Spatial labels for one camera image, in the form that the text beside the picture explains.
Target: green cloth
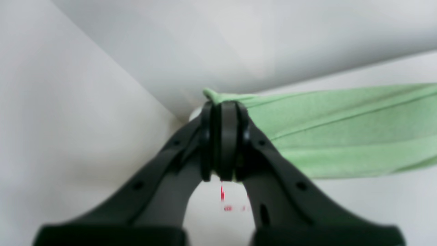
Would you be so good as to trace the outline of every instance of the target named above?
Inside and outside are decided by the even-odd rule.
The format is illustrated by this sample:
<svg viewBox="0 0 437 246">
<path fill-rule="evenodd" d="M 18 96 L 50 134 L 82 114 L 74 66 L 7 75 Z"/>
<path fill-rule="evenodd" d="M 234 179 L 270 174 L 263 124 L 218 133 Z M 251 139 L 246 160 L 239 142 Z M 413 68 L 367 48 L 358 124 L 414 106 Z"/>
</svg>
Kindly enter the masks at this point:
<svg viewBox="0 0 437 246">
<path fill-rule="evenodd" d="M 279 152 L 310 178 L 380 176 L 437 162 L 437 84 L 258 96 L 240 101 Z"/>
</svg>

